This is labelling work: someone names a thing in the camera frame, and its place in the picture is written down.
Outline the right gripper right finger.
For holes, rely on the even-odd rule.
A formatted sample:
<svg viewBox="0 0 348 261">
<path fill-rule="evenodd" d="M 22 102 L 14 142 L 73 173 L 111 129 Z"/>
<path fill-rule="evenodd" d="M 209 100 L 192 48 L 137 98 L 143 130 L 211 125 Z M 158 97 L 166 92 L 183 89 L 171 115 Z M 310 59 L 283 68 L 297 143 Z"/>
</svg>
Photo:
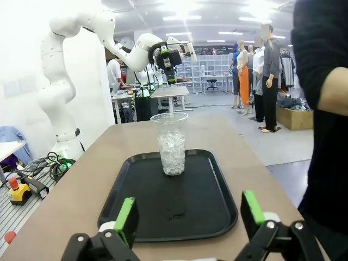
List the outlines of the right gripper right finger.
<svg viewBox="0 0 348 261">
<path fill-rule="evenodd" d="M 270 253 L 280 253 L 284 260 L 324 260 L 305 221 L 284 225 L 276 213 L 262 211 L 250 190 L 241 194 L 240 211 L 249 242 L 236 260 L 266 260 Z"/>
</svg>

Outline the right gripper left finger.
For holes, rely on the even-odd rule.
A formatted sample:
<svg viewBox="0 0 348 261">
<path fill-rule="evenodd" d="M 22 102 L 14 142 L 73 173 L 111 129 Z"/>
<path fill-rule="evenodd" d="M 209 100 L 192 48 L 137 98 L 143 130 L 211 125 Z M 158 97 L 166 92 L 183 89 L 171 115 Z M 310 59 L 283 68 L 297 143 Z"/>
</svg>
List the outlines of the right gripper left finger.
<svg viewBox="0 0 348 261">
<path fill-rule="evenodd" d="M 61 260 L 139 260 L 132 250 L 138 225 L 136 199 L 128 197 L 116 220 L 104 223 L 96 235 L 73 234 Z"/>
</svg>

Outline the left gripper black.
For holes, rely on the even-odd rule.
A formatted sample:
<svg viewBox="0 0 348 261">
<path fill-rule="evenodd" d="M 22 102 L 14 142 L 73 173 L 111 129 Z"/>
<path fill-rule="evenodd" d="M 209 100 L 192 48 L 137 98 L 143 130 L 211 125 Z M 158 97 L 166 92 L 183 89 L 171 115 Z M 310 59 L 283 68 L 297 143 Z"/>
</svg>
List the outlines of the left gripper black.
<svg viewBox="0 0 348 261">
<path fill-rule="evenodd" d="M 174 67 L 180 65 L 182 59 L 178 50 L 165 49 L 158 55 L 158 66 L 164 71 L 168 84 L 176 84 Z"/>
</svg>

